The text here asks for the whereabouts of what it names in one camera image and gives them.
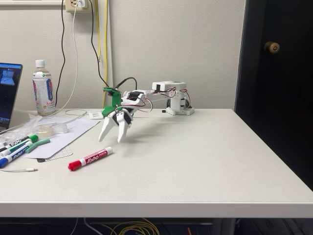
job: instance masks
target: plastic bottle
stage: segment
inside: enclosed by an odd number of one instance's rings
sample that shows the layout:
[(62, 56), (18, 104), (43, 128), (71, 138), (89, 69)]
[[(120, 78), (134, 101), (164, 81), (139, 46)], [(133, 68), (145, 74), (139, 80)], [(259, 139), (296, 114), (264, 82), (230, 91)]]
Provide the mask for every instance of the plastic bottle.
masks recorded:
[(44, 60), (36, 60), (36, 67), (33, 74), (36, 108), (39, 115), (46, 116), (55, 112), (51, 74), (45, 68)]

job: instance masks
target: black door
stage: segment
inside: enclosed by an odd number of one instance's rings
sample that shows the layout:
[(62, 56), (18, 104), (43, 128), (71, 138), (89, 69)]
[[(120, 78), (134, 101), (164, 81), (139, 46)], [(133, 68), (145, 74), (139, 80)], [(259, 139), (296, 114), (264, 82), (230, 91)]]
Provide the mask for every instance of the black door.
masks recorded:
[(259, 9), (254, 2), (246, 8), (236, 112), (313, 189), (313, 0), (264, 0)]

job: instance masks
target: white wall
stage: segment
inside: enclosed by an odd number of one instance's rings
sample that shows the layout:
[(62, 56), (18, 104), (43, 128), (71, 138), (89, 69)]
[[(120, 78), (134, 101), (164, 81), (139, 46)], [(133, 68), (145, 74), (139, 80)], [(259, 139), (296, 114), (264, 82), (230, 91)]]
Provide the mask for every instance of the white wall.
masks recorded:
[[(138, 79), (141, 89), (150, 89), (153, 81), (185, 81), (194, 107), (234, 107), (245, 0), (110, 3), (114, 84), (129, 76)], [(100, 0), (101, 27), (103, 7), (104, 0)], [(73, 15), (64, 12), (64, 17), (67, 63), (59, 90), (60, 105), (68, 99), (75, 75)], [(34, 61), (46, 60), (55, 89), (62, 66), (60, 9), (1, 7), (0, 21), (2, 32), (8, 32), (0, 37), (0, 62), (24, 64), (16, 106), (35, 109), (31, 83)], [(77, 90), (68, 107), (100, 107), (102, 82), (90, 45), (90, 14), (77, 15), (76, 25), (81, 67)], [(133, 84), (129, 82), (123, 88), (131, 90)]]
[[(72, 37), (73, 14), (64, 11), (66, 64), (59, 89), (58, 107), (68, 100), (76, 74), (76, 55)], [(23, 64), (16, 108), (35, 110), (32, 73), (35, 60), (44, 59), (57, 88), (63, 64), (60, 7), (1, 7), (0, 62)], [(75, 38), (79, 56), (78, 82), (69, 108), (100, 108), (103, 82), (98, 77), (97, 60), (91, 47), (91, 14), (76, 14)], [(97, 34), (94, 33), (97, 46)]]

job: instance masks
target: white paper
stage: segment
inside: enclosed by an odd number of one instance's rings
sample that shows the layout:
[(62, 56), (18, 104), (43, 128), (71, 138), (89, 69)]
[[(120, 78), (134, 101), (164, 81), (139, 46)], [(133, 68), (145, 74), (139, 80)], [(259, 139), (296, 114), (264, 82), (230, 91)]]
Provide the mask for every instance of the white paper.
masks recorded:
[[(67, 122), (70, 119), (64, 117), (52, 117), (43, 119), (38, 122), (38, 125), (42, 124), (50, 124), (50, 123), (62, 123)], [(68, 133), (66, 134), (57, 134), (53, 137), (50, 137), (50, 143), (46, 143), (44, 145), (40, 145), (35, 148), (30, 153), (24, 153), (21, 155), (21, 158), (49, 158), (60, 149), (64, 148), (75, 139), (80, 137), (89, 129), (93, 128), (99, 121), (97, 120), (89, 120), (89, 119), (78, 119), (67, 123)]]

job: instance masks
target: red marker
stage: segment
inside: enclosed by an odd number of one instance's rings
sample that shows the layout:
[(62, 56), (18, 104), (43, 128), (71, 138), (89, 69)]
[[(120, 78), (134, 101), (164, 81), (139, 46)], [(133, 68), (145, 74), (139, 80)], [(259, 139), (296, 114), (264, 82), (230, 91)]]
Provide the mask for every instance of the red marker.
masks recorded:
[(68, 168), (70, 170), (76, 170), (76, 169), (80, 168), (81, 166), (93, 163), (94, 161), (96, 161), (100, 158), (103, 158), (103, 157), (111, 154), (112, 152), (113, 152), (112, 148), (107, 147), (107, 148), (102, 149), (96, 153), (90, 154), (89, 156), (84, 157), (83, 159), (75, 160), (75, 161), (69, 163)]

